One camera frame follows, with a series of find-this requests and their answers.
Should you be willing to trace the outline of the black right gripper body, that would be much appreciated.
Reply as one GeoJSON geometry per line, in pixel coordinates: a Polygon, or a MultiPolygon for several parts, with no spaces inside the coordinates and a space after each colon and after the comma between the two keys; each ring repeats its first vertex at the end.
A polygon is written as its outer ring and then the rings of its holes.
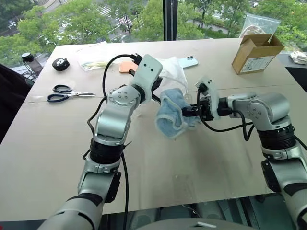
{"type": "Polygon", "coordinates": [[[197,102],[197,106],[201,121],[213,121],[210,97],[201,97],[197,102]]]}

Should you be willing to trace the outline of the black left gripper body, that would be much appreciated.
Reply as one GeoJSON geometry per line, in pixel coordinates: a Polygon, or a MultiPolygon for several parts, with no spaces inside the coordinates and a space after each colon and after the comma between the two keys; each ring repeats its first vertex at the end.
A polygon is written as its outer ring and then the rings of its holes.
{"type": "Polygon", "coordinates": [[[155,80],[152,86],[152,95],[159,96],[161,94],[160,85],[161,85],[162,80],[163,80],[162,77],[158,77],[155,80]]]}

